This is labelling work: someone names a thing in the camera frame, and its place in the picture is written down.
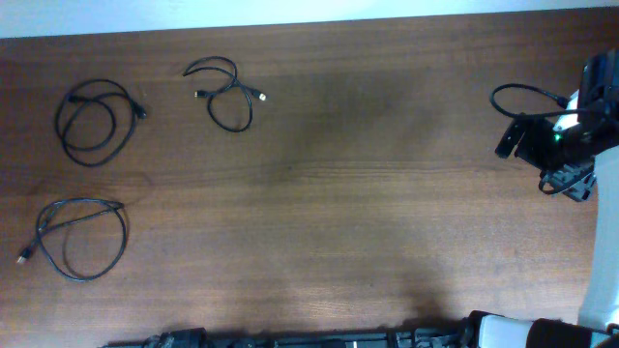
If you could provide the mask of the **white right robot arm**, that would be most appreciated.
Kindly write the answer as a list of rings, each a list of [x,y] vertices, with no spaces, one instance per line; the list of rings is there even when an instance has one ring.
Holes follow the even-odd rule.
[[[598,193],[593,263],[575,324],[518,320],[473,312],[461,334],[471,347],[615,347],[618,344],[618,51],[589,58],[578,89],[546,113],[513,113],[491,94],[489,102],[512,122],[496,155],[520,158],[540,171],[538,189],[573,201]]]

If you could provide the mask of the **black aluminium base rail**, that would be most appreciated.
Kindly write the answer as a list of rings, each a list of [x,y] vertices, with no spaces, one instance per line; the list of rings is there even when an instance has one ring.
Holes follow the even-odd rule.
[[[110,341],[108,348],[491,348],[491,347],[616,347],[618,325],[604,330],[560,320],[517,320],[473,311],[454,324],[411,330],[376,332],[224,335],[203,328]]]

